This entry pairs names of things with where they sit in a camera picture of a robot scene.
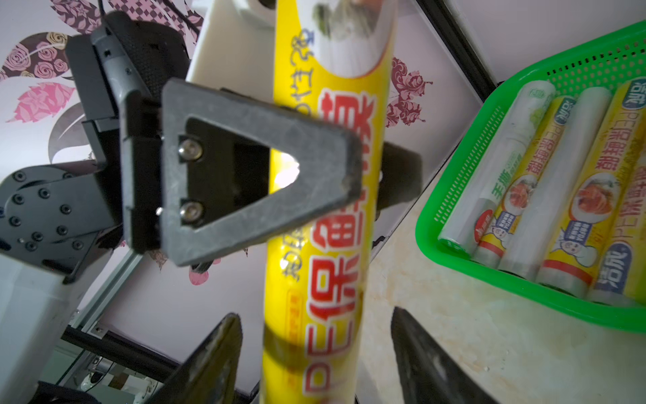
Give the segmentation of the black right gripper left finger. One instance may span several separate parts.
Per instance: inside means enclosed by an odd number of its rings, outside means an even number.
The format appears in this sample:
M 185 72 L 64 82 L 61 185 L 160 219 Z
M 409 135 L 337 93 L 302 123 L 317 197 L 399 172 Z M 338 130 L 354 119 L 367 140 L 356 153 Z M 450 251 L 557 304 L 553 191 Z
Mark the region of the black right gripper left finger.
M 242 340 L 240 317 L 227 314 L 147 401 L 158 404 L 235 402 Z

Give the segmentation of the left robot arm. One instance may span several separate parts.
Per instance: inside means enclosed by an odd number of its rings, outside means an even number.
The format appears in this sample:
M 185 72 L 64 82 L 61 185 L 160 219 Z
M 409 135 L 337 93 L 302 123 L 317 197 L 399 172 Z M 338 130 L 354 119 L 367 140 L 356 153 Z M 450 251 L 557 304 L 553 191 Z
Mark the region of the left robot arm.
M 90 403 L 40 379 L 121 241 L 204 270 L 358 200 L 350 132 L 191 84 L 180 33 L 115 11 L 67 43 L 94 161 L 1 184 L 1 400 Z

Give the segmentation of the plain clear wrap roll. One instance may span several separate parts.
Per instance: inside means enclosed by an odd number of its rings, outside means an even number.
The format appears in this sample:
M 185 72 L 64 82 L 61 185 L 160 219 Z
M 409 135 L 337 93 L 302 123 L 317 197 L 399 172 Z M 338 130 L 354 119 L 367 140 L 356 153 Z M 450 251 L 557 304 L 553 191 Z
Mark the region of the plain clear wrap roll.
M 500 271 L 535 280 L 611 100 L 612 92 L 604 87 L 586 89 L 578 97 L 560 142 L 498 265 Z

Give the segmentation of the clear white-label wrap roll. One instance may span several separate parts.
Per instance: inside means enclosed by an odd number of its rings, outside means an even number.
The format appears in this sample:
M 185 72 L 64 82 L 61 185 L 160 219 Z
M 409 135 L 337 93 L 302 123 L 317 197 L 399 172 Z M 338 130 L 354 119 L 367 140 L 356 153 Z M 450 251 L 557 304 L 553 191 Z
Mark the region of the clear white-label wrap roll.
M 521 88 L 440 232 L 440 244 L 473 255 L 555 93 L 555 86 L 547 81 L 532 81 Z

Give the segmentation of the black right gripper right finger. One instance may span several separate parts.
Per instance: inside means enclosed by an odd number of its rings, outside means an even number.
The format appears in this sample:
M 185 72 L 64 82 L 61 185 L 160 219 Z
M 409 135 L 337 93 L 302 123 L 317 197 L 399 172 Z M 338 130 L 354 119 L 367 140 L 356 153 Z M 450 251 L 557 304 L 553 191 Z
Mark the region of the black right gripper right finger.
M 394 309 L 390 332 L 406 404 L 496 403 L 409 311 L 398 306 Z

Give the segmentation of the short yellow wrap roll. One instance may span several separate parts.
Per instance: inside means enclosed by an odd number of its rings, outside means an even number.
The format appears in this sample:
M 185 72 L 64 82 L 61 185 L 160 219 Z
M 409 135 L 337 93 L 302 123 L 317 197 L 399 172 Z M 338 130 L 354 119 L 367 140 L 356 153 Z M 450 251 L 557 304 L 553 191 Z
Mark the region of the short yellow wrap roll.
M 533 191 L 560 142 L 576 103 L 576 98 L 572 96 L 560 96 L 548 107 L 511 185 L 479 241 L 472 256 L 474 262 L 492 269 L 498 267 L 514 239 Z

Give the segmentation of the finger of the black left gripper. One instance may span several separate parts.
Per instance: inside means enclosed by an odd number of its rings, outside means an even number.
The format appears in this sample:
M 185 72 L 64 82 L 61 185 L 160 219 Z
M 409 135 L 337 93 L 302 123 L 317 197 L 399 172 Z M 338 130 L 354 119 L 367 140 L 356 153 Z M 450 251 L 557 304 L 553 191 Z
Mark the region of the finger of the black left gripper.
M 360 195 L 362 146 L 348 129 L 179 79 L 161 106 L 161 249 L 179 266 L 266 242 Z M 237 139 L 294 158 L 292 183 L 249 201 L 236 182 Z
M 380 173 L 377 211 L 411 202 L 422 193 L 422 158 L 414 151 L 386 142 Z

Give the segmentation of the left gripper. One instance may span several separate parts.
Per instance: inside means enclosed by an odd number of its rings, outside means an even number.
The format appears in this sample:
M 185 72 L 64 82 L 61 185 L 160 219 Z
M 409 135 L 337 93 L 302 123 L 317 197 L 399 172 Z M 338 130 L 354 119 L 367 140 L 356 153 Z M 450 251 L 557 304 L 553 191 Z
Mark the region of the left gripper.
M 136 252 L 157 250 L 163 144 L 159 114 L 164 86 L 187 76 L 183 37 L 166 25 L 113 11 L 90 34 L 70 38 L 66 56 L 116 223 Z

